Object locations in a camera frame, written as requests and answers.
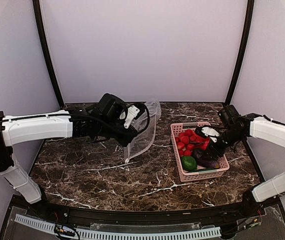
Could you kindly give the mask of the red lychee bunch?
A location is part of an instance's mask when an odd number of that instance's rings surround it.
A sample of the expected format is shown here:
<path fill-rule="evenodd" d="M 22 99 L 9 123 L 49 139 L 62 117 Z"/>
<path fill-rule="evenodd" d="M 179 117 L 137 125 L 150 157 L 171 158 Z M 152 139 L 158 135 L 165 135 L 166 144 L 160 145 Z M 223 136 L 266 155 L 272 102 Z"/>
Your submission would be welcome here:
<path fill-rule="evenodd" d="M 178 136 L 174 137 L 179 157 L 191 156 L 194 149 L 202 148 L 204 141 L 199 137 L 198 142 L 190 141 L 190 136 L 195 133 L 192 129 L 187 129 L 180 132 Z"/>

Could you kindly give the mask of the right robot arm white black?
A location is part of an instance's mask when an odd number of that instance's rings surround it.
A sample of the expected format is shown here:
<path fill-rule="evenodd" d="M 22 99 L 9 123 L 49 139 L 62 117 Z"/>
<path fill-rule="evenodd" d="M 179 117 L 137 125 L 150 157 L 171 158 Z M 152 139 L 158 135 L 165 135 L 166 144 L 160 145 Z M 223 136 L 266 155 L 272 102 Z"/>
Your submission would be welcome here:
<path fill-rule="evenodd" d="M 228 147 L 246 138 L 265 140 L 285 149 L 284 123 L 257 113 L 240 115 L 233 105 L 226 105 L 218 112 L 218 116 L 225 127 L 224 132 L 217 133 L 214 127 L 209 125 L 196 130 L 203 138 L 210 138 L 209 145 L 201 155 L 205 159 L 217 160 L 224 155 Z M 285 172 L 244 192 L 237 212 L 242 217 L 248 217 L 260 203 L 282 194 L 285 194 Z"/>

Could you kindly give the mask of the purple eggplant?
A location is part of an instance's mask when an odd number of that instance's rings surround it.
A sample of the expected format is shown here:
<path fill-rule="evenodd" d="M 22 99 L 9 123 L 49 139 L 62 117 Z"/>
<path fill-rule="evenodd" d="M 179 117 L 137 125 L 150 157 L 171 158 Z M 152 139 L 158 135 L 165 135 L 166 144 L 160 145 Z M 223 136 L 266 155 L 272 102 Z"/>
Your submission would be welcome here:
<path fill-rule="evenodd" d="M 204 168 L 219 169 L 220 164 L 217 158 L 214 158 L 206 153 L 205 150 L 196 148 L 192 151 L 191 156 L 196 160 L 199 166 Z"/>

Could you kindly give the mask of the clear zip top bag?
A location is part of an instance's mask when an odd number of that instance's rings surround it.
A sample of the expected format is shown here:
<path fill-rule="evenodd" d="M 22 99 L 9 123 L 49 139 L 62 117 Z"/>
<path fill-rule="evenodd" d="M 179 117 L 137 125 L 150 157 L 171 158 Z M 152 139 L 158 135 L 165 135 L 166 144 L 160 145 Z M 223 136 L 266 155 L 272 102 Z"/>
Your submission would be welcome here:
<path fill-rule="evenodd" d="M 151 99 L 145 102 L 144 105 L 148 108 L 149 118 L 148 114 L 144 112 L 136 120 L 133 120 L 130 126 L 134 127 L 138 132 L 142 131 L 146 126 L 147 128 L 123 148 L 125 164 L 146 152 L 152 146 L 156 137 L 157 122 L 162 114 L 161 104 L 157 99 Z"/>

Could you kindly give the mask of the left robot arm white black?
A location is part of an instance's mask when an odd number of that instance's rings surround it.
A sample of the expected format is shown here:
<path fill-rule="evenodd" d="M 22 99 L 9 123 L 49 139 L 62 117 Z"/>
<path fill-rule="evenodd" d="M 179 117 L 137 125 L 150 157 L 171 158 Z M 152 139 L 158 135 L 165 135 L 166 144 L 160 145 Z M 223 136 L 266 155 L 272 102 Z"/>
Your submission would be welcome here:
<path fill-rule="evenodd" d="M 125 147 L 138 134 L 131 123 L 140 112 L 133 105 L 127 110 L 117 110 L 111 114 L 59 110 L 36 115 L 5 116 L 0 111 L 0 175 L 29 204 L 33 204 L 36 213 L 42 218 L 49 218 L 53 214 L 53 206 L 44 200 L 41 188 L 20 166 L 13 153 L 13 146 L 52 138 L 90 137 L 95 141 L 97 137 L 105 137 L 115 139 Z"/>

